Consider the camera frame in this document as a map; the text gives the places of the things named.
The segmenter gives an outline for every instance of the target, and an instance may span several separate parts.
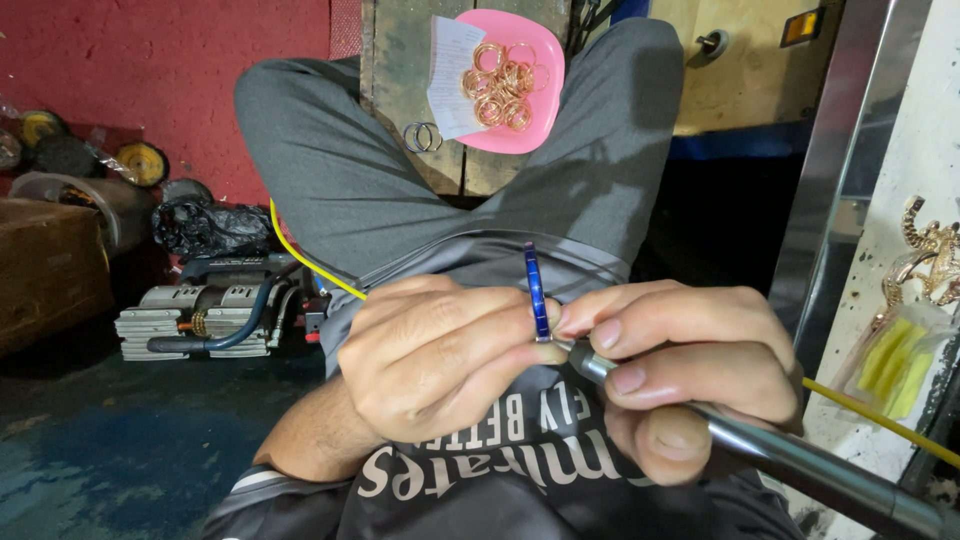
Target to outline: concrete floor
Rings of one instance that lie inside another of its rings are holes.
[[[0,375],[0,538],[196,538],[271,426],[322,380],[314,351],[166,362],[114,353],[49,379],[22,365]]]

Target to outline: blue ring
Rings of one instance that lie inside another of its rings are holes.
[[[537,341],[550,341],[550,322],[546,316],[546,302],[543,300],[543,283],[540,281],[540,265],[537,264],[537,248],[533,242],[523,244],[523,256],[527,261],[527,284],[530,286],[530,300],[534,306],[534,320],[537,323]]]

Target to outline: forearm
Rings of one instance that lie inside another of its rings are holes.
[[[307,394],[280,418],[253,458],[299,479],[329,482],[356,475],[384,440],[356,413],[342,377]]]

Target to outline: black plastic bag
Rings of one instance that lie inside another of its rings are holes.
[[[202,197],[160,203],[152,216],[154,241],[186,259],[262,256],[270,253],[273,227],[260,207],[222,207]]]

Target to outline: plastic container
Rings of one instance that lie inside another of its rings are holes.
[[[120,180],[30,172],[13,181],[7,197],[56,203],[65,185],[89,195],[103,213],[107,229],[101,233],[108,257],[127,252],[153,235],[150,214],[156,207],[156,199],[149,192]]]

